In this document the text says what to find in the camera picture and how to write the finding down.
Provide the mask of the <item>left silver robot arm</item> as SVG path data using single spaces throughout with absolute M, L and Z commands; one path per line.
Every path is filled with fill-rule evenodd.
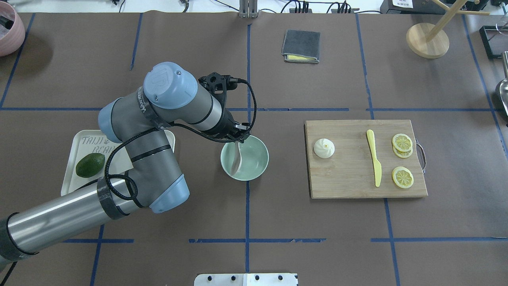
M 189 197 L 165 130 L 185 128 L 218 143 L 243 142 L 254 123 L 239 123 L 226 108 L 227 91 L 241 78 L 216 72 L 199 79 L 176 63 L 163 62 L 143 84 L 105 106 L 98 125 L 117 143 L 103 174 L 83 187 L 1 220 L 1 269 L 96 226 L 143 207 L 163 213 Z

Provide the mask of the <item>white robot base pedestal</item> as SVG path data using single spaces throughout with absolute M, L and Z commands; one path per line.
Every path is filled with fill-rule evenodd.
M 298 286 L 296 273 L 200 274 L 194 286 Z

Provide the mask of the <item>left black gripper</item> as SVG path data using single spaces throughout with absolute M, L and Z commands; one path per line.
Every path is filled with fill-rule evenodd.
M 236 141 L 238 143 L 244 143 L 247 138 L 250 136 L 250 130 L 252 129 L 252 123 L 243 122 L 239 123 L 234 120 L 231 113 L 226 113 L 223 118 L 224 126 L 224 136 L 222 139 Z

